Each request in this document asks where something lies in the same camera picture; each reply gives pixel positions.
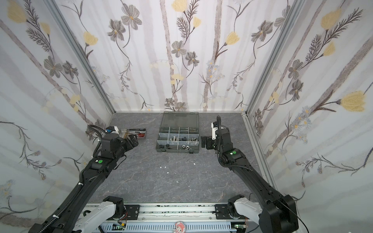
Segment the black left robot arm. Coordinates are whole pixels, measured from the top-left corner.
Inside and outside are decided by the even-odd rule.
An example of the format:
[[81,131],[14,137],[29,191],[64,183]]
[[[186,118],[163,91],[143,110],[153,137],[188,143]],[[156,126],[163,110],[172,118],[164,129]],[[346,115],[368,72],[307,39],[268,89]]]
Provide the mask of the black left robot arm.
[[109,198],[84,218],[79,218],[89,199],[117,167],[125,153],[139,144],[136,135],[120,137],[116,132],[101,137],[93,158],[80,172],[79,181],[62,204],[30,233],[91,233],[107,219],[125,214],[121,198]]

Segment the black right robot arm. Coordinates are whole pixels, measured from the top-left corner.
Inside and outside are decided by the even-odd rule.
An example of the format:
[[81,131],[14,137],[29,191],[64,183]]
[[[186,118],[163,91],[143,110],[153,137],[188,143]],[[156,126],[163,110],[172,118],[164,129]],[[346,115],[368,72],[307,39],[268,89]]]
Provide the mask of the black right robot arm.
[[249,163],[244,153],[234,148],[227,127],[212,125],[212,135],[201,139],[205,148],[214,150],[219,164],[234,172],[256,195],[257,202],[238,195],[229,201],[231,214],[244,216],[264,233],[293,233],[299,222],[295,200],[273,188]]

